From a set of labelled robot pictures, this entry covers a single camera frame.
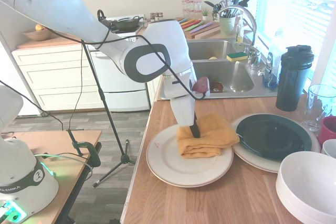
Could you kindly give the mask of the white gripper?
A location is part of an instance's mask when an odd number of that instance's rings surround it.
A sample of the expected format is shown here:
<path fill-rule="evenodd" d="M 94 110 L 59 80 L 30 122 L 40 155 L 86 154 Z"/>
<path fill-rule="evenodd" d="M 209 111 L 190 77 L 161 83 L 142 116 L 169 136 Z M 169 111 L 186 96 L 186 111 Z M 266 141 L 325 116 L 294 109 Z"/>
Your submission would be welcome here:
<path fill-rule="evenodd" d="M 195 113 L 195 99 L 190 95 L 185 95 L 183 97 L 172 98 L 170 104 L 177 123 L 180 126 L 190 126 L 193 137 L 200 138 L 201 134 Z"/>

